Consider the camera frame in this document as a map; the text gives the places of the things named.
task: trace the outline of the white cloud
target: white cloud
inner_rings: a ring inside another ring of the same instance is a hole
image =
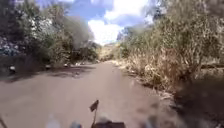
[[[90,20],[88,25],[94,33],[95,42],[102,45],[116,41],[119,31],[123,29],[116,24],[105,24],[102,20]]]
[[[107,11],[104,18],[114,20],[122,15],[141,16],[147,4],[148,0],[114,0],[113,10]]]

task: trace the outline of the dirt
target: dirt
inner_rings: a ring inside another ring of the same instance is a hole
[[[150,119],[157,128],[184,128],[183,119],[157,93],[140,86],[110,62],[0,82],[0,114],[8,128],[47,128],[56,121],[91,126],[89,107],[99,100],[97,118],[139,128]]]

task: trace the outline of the road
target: road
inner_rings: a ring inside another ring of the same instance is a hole
[[[0,113],[9,128],[46,128],[57,120],[90,127],[89,106],[99,99],[97,117],[138,128],[155,114],[159,97],[109,62],[0,82]]]

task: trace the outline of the bush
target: bush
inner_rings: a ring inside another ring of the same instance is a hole
[[[153,25],[129,32],[120,54],[148,85],[173,91],[195,79],[206,58],[220,57],[222,19],[209,15],[203,1],[169,2]]]

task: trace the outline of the blue sky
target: blue sky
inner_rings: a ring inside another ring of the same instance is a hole
[[[37,0],[44,5],[48,0]],[[88,23],[95,42],[107,44],[116,41],[119,31],[126,26],[143,23],[145,5],[155,0],[57,0],[71,4],[69,15],[79,16]]]

